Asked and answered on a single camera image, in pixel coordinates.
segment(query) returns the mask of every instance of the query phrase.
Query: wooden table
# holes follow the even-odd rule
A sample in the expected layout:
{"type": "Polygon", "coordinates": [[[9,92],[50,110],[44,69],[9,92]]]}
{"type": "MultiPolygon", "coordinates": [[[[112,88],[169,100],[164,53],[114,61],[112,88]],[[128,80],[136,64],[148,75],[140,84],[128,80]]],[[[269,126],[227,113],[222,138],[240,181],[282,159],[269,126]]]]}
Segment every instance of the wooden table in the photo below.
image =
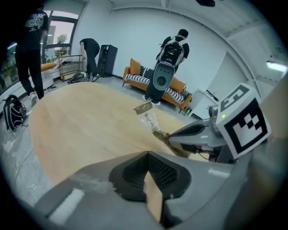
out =
{"type": "MultiPolygon", "coordinates": [[[[143,101],[98,83],[67,85],[42,98],[29,129],[35,153],[48,178],[58,184],[89,164],[144,150],[173,154],[142,127],[134,107],[143,101]]],[[[174,132],[185,124],[154,108],[160,128],[174,132]]],[[[194,159],[202,160],[199,155],[194,159]]]]}

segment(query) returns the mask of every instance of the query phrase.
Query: gray floor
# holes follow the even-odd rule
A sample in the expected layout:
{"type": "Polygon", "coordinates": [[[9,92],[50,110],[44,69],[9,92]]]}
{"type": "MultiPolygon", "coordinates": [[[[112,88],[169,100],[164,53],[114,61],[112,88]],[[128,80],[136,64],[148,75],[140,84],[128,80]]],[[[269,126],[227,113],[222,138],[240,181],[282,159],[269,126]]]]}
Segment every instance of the gray floor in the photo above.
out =
{"type": "MultiPolygon", "coordinates": [[[[128,84],[122,87],[123,82],[120,79],[113,77],[100,78],[97,80],[97,83],[107,85],[115,90],[143,100],[142,96],[144,92],[142,90],[131,87],[128,84]]],[[[57,81],[55,85],[61,88],[67,85],[67,83],[57,81]]],[[[29,111],[31,110],[28,97],[25,97],[22,103],[29,111]]],[[[161,105],[157,106],[157,108],[183,121],[185,124],[195,121],[193,118],[184,117],[183,114],[179,114],[180,109],[168,102],[161,101],[161,105]]],[[[32,206],[52,186],[33,150],[28,127],[20,127],[15,133],[8,132],[3,117],[0,119],[0,163],[6,175],[7,182],[15,196],[32,206]]]]}

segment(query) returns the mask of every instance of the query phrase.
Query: plastic bag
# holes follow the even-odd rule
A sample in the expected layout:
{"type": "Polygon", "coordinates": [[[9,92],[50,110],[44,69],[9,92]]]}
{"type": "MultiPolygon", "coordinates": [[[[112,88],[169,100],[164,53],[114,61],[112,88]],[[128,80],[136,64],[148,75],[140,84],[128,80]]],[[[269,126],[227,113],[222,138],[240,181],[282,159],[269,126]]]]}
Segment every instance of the plastic bag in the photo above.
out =
{"type": "Polygon", "coordinates": [[[153,106],[151,101],[144,103],[138,107],[135,107],[134,110],[136,114],[139,116],[139,119],[142,125],[150,129],[153,135],[160,141],[164,142],[165,145],[176,155],[179,157],[188,158],[189,154],[183,150],[179,150],[174,148],[170,142],[169,137],[171,134],[162,131],[159,127],[156,115],[153,110],[153,106]]]}

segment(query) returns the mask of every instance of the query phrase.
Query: black backpack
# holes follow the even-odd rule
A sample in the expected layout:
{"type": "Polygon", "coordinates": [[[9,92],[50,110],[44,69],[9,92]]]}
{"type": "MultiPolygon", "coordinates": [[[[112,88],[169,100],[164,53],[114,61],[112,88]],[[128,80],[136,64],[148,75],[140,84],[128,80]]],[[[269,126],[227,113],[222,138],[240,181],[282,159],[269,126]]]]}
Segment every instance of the black backpack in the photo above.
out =
{"type": "Polygon", "coordinates": [[[3,101],[6,101],[3,107],[3,114],[7,130],[16,131],[16,128],[23,125],[24,120],[27,118],[27,109],[15,95],[9,95],[3,101]]]}
{"type": "Polygon", "coordinates": [[[68,84],[74,84],[78,82],[87,82],[89,81],[87,78],[87,74],[85,72],[76,73],[71,80],[68,81],[68,84]]]}

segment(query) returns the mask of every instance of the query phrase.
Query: backpack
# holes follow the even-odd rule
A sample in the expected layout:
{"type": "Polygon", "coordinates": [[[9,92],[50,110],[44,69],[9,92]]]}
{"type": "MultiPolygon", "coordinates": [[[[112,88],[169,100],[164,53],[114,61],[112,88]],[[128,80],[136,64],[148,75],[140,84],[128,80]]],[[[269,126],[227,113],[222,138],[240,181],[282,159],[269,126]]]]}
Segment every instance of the backpack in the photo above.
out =
{"type": "Polygon", "coordinates": [[[184,58],[185,52],[183,45],[186,43],[185,40],[178,42],[176,41],[176,37],[172,38],[160,52],[158,60],[166,62],[174,67],[179,65],[184,58]]]}
{"type": "Polygon", "coordinates": [[[16,128],[23,125],[24,120],[27,118],[27,109],[15,95],[9,95],[3,101],[6,101],[3,107],[3,114],[7,130],[11,129],[15,132],[16,128]]]}
{"type": "Polygon", "coordinates": [[[86,82],[88,81],[87,74],[85,72],[76,73],[71,80],[68,81],[68,84],[86,82]]]}

